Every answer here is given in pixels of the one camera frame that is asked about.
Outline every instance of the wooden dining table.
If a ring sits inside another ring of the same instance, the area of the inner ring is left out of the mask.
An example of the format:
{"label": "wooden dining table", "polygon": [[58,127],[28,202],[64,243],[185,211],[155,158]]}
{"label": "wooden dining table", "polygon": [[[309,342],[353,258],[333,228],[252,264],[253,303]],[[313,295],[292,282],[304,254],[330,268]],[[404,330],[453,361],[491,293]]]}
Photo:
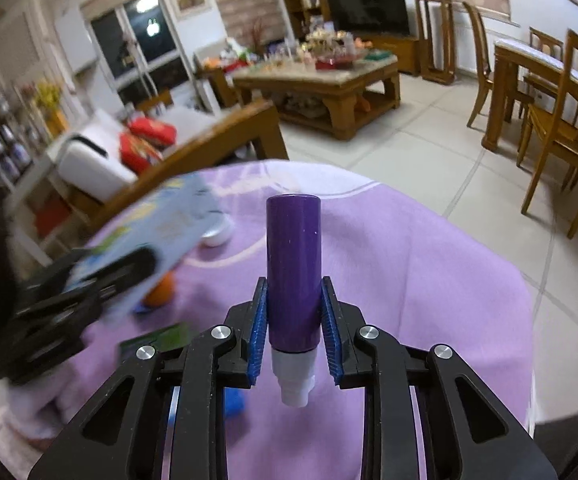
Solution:
{"label": "wooden dining table", "polygon": [[[496,40],[495,47],[491,110],[482,138],[482,146],[491,152],[498,149],[503,121],[511,122],[515,101],[530,101],[530,97],[518,90],[520,67],[527,68],[531,73],[555,85],[559,85],[564,70],[564,64],[560,60],[520,41],[501,38]],[[571,79],[578,83],[577,70],[571,70]]]}

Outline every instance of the orange ball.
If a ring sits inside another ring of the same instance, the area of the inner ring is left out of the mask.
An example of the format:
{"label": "orange ball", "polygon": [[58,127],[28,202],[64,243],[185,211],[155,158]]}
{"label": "orange ball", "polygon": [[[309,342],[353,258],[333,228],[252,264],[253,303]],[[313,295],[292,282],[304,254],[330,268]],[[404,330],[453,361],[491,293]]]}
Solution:
{"label": "orange ball", "polygon": [[143,303],[150,308],[158,308],[169,303],[173,298],[174,292],[176,292],[176,281],[173,271],[170,271],[165,274],[160,283],[147,294]]}

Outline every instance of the red bag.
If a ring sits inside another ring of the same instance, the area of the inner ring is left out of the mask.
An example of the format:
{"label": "red bag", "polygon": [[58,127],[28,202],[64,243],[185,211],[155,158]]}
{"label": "red bag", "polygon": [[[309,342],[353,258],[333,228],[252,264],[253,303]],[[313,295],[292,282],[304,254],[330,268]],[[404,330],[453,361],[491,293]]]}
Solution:
{"label": "red bag", "polygon": [[135,174],[140,175],[161,160],[160,152],[146,140],[129,133],[120,136],[120,162]]}
{"label": "red bag", "polygon": [[128,127],[135,136],[146,140],[159,150],[164,150],[176,142],[176,128],[174,126],[154,121],[149,117],[138,117]]}

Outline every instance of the wooden sofa armrest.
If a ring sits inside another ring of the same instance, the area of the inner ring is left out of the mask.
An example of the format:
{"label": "wooden sofa armrest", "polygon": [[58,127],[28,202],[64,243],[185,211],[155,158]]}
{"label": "wooden sofa armrest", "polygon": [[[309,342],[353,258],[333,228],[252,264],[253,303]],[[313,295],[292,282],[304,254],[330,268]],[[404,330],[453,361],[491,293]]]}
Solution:
{"label": "wooden sofa armrest", "polygon": [[235,110],[201,136],[180,146],[160,164],[149,168],[102,206],[92,219],[92,232],[98,232],[114,216],[165,180],[177,174],[211,168],[248,142],[253,143],[259,159],[289,159],[280,133],[278,111],[271,101],[261,99]]}

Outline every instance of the metal screw head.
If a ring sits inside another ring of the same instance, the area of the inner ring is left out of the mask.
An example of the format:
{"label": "metal screw head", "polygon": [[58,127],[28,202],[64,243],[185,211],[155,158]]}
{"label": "metal screw head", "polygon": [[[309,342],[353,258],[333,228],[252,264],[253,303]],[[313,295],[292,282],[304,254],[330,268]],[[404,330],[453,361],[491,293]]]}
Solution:
{"label": "metal screw head", "polygon": [[371,325],[365,325],[360,329],[360,335],[365,339],[376,339],[380,331]]}
{"label": "metal screw head", "polygon": [[138,359],[142,359],[143,361],[147,361],[147,359],[151,359],[156,354],[156,348],[150,345],[141,346],[136,351],[136,357]]}
{"label": "metal screw head", "polygon": [[220,325],[211,330],[211,337],[215,339],[227,339],[231,335],[231,329],[228,326]]}
{"label": "metal screw head", "polygon": [[438,345],[434,348],[434,352],[440,359],[448,359],[453,355],[453,350],[447,345]]}

